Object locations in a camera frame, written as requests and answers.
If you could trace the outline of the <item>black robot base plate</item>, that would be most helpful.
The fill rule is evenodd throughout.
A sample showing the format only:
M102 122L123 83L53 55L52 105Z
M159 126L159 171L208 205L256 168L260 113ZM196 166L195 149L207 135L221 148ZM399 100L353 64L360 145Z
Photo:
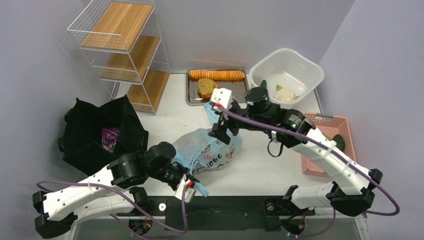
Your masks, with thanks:
M196 196L185 205L190 231L280 231L315 210L296 210L282 196Z

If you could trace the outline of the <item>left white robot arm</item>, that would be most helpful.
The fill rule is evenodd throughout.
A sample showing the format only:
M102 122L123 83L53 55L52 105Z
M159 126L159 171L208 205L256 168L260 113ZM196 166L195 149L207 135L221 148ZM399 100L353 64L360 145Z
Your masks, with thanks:
M63 235L87 220L118 213L144 215L151 219L151 206L143 184L153 178L168 184L182 205L189 203L200 187L191 170L174 158L177 152L169 142L148 150L126 153L80 182L64 182L64 188L48 191L42 182L33 194L38 212L36 232L44 239Z

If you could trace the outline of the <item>blue printed plastic bag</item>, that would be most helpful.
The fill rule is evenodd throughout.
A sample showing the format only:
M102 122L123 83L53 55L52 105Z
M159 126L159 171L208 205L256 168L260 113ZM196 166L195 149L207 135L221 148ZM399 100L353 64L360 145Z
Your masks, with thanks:
M234 160L242 150L241 136L234 136L228 130L230 143L225 144L209 136L210 131L210 128L199 128L178 138L172 144L176 149L172 162L181 164L190 170L190 174L196 175L220 170Z

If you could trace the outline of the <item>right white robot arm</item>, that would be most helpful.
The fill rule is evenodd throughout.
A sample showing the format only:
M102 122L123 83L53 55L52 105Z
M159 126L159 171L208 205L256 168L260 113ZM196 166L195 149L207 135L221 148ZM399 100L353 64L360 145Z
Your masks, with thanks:
M383 176L381 171L350 159L302 112L272 103L266 88L249 89L245 101L242 108L229 89L215 88L210 102L219 119L209 135L229 144L231 136L241 129L263 132L272 142L308 158L332 179L316 186L290 186L282 199L286 213L324 207L355 217L369 210L375 198L373 190Z

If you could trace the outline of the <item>black fabric tote bag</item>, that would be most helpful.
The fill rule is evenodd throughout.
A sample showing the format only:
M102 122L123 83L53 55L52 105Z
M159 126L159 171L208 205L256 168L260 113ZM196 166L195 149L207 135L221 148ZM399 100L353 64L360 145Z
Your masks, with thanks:
M88 176L121 155L148 146L149 132L126 95L101 106L77 99L64 120L64 133L57 140L63 160ZM120 130L113 152L101 146L102 128L109 127Z

